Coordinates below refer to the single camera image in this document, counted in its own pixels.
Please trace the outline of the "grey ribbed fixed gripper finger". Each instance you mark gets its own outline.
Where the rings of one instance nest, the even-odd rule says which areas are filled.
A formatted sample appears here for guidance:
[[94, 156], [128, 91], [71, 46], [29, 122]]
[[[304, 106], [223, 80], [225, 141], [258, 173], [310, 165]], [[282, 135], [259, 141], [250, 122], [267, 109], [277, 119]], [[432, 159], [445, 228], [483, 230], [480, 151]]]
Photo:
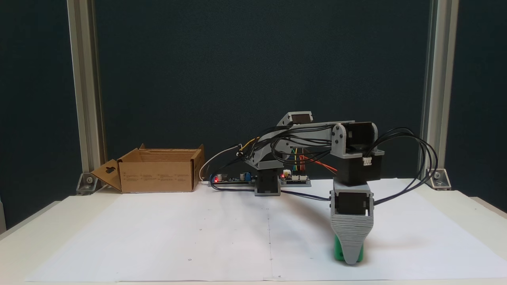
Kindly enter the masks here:
[[373, 216], [331, 215], [331, 227], [335, 232], [335, 259], [348, 265], [361, 262], [364, 241], [373, 225]]

